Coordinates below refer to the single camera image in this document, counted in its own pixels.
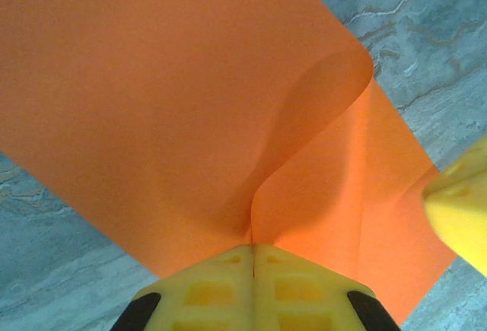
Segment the gray marble countertop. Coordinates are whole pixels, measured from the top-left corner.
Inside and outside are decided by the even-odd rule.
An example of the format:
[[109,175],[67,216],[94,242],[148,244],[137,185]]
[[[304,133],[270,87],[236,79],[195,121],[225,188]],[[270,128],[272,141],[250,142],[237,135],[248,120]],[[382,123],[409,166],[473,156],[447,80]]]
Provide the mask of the gray marble countertop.
[[[445,168],[487,133],[485,0],[323,0]],[[156,278],[0,154],[0,329],[109,330]],[[403,331],[487,329],[487,281],[457,259]]]

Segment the black plastic part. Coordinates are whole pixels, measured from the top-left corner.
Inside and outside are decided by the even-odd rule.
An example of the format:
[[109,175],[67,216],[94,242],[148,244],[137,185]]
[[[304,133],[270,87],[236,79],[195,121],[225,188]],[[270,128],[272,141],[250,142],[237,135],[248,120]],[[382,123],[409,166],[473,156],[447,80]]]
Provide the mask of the black plastic part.
[[347,296],[367,331],[401,331],[377,299],[361,291],[349,291]]
[[160,300],[159,293],[149,293],[130,302],[110,331],[144,331]]

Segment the orange paper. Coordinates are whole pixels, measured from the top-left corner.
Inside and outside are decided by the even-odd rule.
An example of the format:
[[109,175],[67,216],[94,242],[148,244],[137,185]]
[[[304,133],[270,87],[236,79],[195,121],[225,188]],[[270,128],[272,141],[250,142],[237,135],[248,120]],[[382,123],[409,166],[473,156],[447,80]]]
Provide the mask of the orange paper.
[[250,241],[402,322],[430,160],[319,0],[1,0],[0,149],[160,276]]

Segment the yellow plastic object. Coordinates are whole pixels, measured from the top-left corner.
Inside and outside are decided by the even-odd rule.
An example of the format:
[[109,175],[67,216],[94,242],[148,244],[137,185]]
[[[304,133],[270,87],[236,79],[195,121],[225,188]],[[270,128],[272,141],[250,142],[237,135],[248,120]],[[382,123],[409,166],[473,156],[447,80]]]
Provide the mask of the yellow plastic object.
[[112,331],[398,330],[367,287],[271,245],[235,247],[141,290]]
[[441,240],[487,275],[487,135],[425,188],[423,201]]

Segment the rectangular hole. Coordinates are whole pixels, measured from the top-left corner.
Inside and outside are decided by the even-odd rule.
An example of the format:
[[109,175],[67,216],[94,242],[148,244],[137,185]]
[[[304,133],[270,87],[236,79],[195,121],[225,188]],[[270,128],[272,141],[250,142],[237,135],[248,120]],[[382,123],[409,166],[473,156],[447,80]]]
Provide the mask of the rectangular hole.
[[228,320],[178,320],[174,323],[172,331],[230,331]]
[[234,302],[234,285],[230,279],[203,279],[190,285],[185,306],[228,306]]
[[333,331],[327,313],[287,312],[279,314],[279,331]]
[[323,300],[323,286],[309,275],[291,274],[279,276],[274,283],[277,301],[318,302]]

